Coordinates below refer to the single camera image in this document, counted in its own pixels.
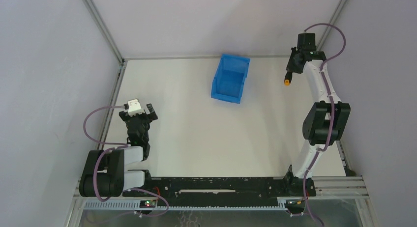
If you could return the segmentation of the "orange black screwdriver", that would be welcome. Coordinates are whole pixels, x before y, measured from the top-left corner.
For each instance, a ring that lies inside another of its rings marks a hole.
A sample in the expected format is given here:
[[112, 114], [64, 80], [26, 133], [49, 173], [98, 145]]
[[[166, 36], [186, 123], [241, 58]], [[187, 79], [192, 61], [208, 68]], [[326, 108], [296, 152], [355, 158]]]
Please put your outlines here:
[[285, 74], [285, 78], [284, 78], [284, 85], [285, 86], [289, 86], [291, 84], [292, 77], [293, 77], [293, 73], [292, 72], [287, 72]]

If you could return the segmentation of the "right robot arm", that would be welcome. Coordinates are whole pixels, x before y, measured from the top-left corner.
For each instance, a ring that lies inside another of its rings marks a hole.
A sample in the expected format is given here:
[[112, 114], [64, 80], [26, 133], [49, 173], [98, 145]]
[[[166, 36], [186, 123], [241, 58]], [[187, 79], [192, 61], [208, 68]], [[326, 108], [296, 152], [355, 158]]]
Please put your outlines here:
[[310, 181], [322, 153], [341, 139], [351, 107], [336, 94], [329, 78], [327, 58], [317, 49], [314, 33], [299, 34], [297, 46], [291, 51], [284, 84], [291, 84], [293, 74], [305, 74], [313, 98], [302, 124], [303, 148], [284, 177], [287, 189], [296, 190]]

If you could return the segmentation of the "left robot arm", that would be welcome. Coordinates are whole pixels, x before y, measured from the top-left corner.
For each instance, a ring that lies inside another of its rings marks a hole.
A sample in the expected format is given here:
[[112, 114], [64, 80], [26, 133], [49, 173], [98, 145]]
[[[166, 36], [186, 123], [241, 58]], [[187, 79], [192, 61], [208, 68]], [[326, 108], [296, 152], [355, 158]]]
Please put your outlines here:
[[106, 201], [125, 190], [143, 187], [149, 173], [146, 170], [127, 170], [126, 166], [145, 161], [149, 157], [150, 124], [158, 119], [152, 106], [143, 108], [137, 99], [118, 107], [119, 117], [127, 127], [125, 142], [110, 142], [111, 148], [91, 150], [79, 183], [83, 197]]

